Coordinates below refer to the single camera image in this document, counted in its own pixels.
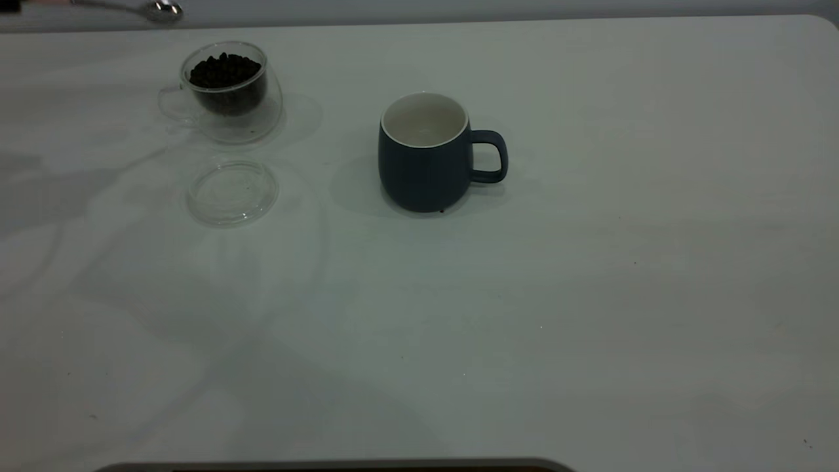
double-walled glass cup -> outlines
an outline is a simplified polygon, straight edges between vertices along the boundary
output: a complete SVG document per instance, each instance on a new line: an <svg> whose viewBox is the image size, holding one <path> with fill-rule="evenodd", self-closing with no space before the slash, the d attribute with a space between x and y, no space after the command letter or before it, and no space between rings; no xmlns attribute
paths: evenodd
<svg viewBox="0 0 839 472"><path fill-rule="evenodd" d="M230 87L198 87L190 81L193 69L222 54L246 57L259 70ZM245 144L270 133L283 111L283 93L268 57L257 46L240 41L207 45L192 53L180 67L180 85L158 95L160 111L173 120L195 126L208 138L224 144Z"/></svg>

